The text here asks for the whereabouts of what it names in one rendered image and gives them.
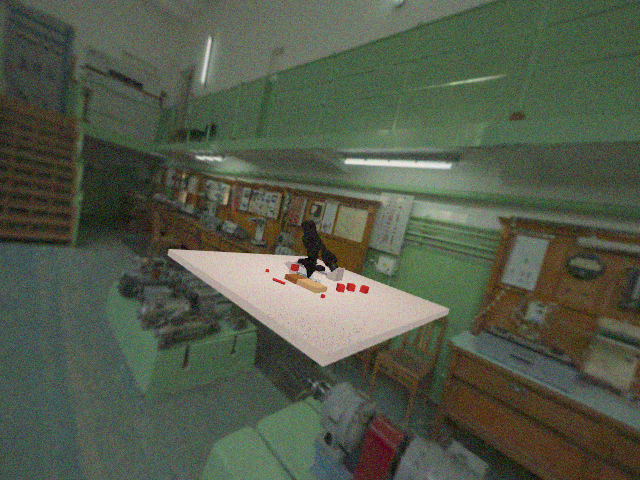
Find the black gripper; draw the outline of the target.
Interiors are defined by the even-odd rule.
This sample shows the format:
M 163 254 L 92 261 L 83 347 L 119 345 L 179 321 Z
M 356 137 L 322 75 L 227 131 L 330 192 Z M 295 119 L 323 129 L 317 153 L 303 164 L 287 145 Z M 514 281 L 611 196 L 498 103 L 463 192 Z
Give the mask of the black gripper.
M 321 272 L 321 271 L 325 271 L 325 267 L 324 267 L 324 266 L 322 266 L 322 265 L 316 265 L 316 264 L 317 264 L 317 258 L 319 258 L 319 256 L 318 256 L 318 255 L 309 256 L 309 255 L 307 254 L 307 256 L 308 256 L 308 258 L 313 258 L 313 257 L 314 257 L 314 266 L 312 266 L 312 265 L 310 265 L 310 266 L 309 266 L 309 265 L 308 265 L 308 266 L 304 266 L 304 267 L 306 268 L 307 278 L 310 278 L 310 276 L 313 274 L 313 272 L 314 272 L 315 270 L 316 270 L 316 271 L 319 271 L 319 272 Z M 297 263 L 301 264 L 301 263 L 302 263 L 302 261 L 301 261 L 302 259 L 304 259 L 304 258 L 299 258 Z

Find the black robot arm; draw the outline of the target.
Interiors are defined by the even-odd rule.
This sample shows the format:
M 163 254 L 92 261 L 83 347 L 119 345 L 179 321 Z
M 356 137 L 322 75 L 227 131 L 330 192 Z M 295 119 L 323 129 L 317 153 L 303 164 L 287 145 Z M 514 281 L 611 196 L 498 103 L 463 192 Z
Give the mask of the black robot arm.
M 331 253 L 331 251 L 326 249 L 325 245 L 323 244 L 322 240 L 320 239 L 319 235 L 316 232 L 315 222 L 313 220 L 309 220 L 309 221 L 306 220 L 301 225 L 304 231 L 303 244 L 305 249 L 307 248 L 307 254 L 309 256 L 318 255 L 319 249 L 320 249 L 321 257 L 325 266 L 329 267 L 331 272 L 334 271 L 336 268 L 338 268 L 336 264 L 338 260 L 336 256 L 333 253 Z M 308 266 L 308 265 L 314 266 L 314 257 L 304 258 L 301 261 L 302 261 L 302 265 L 304 266 Z

